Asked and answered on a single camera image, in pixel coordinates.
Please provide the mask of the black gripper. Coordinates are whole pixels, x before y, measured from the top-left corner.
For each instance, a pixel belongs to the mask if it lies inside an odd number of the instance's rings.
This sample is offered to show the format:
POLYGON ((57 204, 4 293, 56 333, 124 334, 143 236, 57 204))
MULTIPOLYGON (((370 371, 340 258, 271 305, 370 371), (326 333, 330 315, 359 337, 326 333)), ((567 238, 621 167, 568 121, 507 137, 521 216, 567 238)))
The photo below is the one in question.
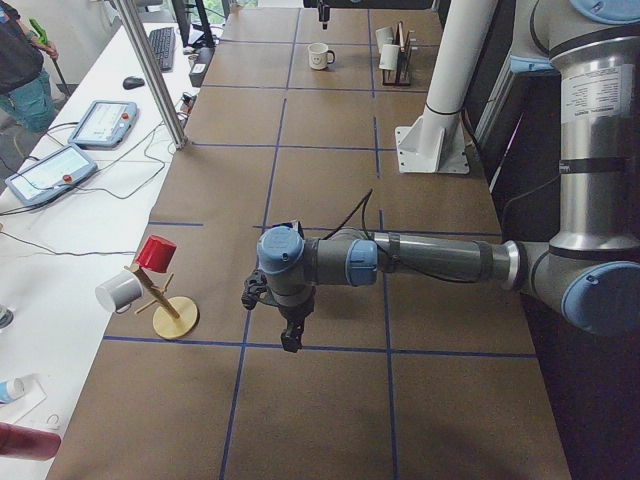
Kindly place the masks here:
POLYGON ((317 1, 317 11, 320 23, 328 23, 330 21, 330 5, 326 0, 317 1))
POLYGON ((282 348, 286 352, 298 352, 303 347, 303 323, 314 311, 315 287, 271 285, 270 289, 276 308, 288 321, 280 336, 282 348))

